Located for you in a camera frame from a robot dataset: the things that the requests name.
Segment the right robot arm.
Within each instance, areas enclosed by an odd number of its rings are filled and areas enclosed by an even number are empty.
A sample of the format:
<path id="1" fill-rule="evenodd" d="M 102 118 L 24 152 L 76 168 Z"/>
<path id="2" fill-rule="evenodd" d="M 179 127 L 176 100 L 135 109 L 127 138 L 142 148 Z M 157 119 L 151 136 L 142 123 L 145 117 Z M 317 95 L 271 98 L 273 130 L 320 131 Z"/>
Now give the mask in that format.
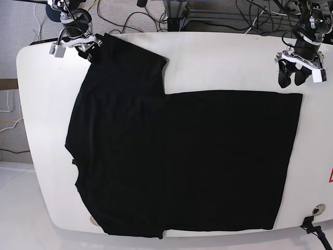
<path id="1" fill-rule="evenodd" d="M 63 25 L 49 53 L 62 58 L 66 48 L 75 48 L 78 55 L 91 64 L 99 63 L 103 43 L 89 30 L 92 22 L 89 12 L 82 8 L 70 7 L 70 1 L 48 1 L 47 4 L 52 10 L 60 12 L 59 20 Z"/>

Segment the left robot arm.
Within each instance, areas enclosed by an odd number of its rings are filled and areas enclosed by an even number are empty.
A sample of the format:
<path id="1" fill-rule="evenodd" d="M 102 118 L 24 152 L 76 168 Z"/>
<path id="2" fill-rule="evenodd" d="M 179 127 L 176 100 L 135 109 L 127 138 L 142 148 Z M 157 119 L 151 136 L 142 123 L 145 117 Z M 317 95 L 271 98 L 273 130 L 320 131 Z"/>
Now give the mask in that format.
<path id="1" fill-rule="evenodd" d="M 332 3 L 330 1 L 298 1 L 300 14 L 288 11 L 279 1 L 279 9 L 298 22 L 281 36 L 287 48 L 278 53 L 275 62 L 279 66 L 278 84 L 286 88 L 294 83 L 302 85 L 309 76 L 314 83 L 327 81 L 323 66 L 324 55 L 319 51 L 325 35 L 332 31 Z"/>

